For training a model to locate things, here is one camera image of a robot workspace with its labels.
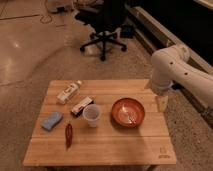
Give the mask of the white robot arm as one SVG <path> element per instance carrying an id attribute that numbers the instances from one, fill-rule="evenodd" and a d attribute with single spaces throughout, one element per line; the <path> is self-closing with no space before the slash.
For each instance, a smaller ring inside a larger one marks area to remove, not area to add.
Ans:
<path id="1" fill-rule="evenodd" d="M 151 56 L 150 87 L 155 93 L 164 94 L 177 82 L 213 109 L 213 75 L 189 65 L 190 56 L 184 44 L 155 51 Z"/>

